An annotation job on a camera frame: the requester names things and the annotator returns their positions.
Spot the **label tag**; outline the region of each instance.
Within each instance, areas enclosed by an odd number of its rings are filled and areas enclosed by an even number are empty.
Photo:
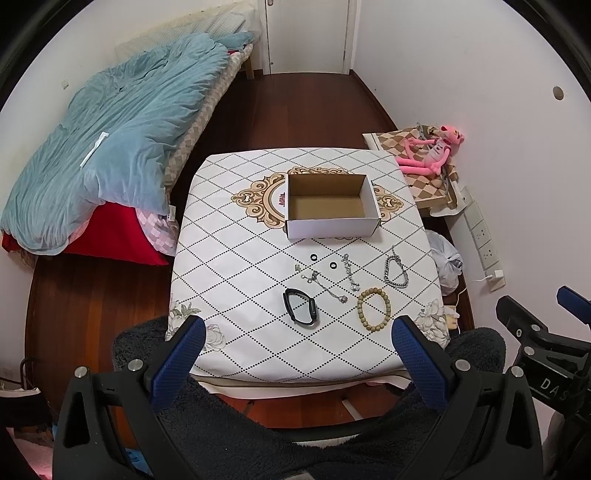
[[[176,218],[176,213],[177,213],[177,208],[174,205],[169,205],[168,206],[168,216],[166,217],[166,219],[169,222],[174,222],[174,220]]]

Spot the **open box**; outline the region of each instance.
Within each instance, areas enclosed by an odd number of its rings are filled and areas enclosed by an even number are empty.
[[[287,238],[372,236],[380,211],[367,175],[304,173],[285,179]]]

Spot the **blue comforter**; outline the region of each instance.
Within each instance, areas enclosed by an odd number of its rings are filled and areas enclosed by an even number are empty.
[[[56,255],[105,202],[168,213],[164,167],[228,65],[228,49],[193,34],[88,80],[12,188],[0,229]],[[101,132],[109,134],[80,164]]]

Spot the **door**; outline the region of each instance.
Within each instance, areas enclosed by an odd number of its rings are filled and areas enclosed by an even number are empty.
[[[271,73],[343,73],[348,0],[265,0]]]

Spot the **door frame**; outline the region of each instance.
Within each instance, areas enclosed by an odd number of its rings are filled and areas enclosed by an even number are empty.
[[[355,40],[355,22],[357,17],[357,3],[359,0],[349,0],[347,5],[347,25],[345,29],[345,45],[343,45],[343,73],[349,74],[351,55]],[[267,31],[267,0],[257,0],[259,17],[261,20],[261,62],[263,75],[271,74],[271,54],[269,52],[269,34]]]

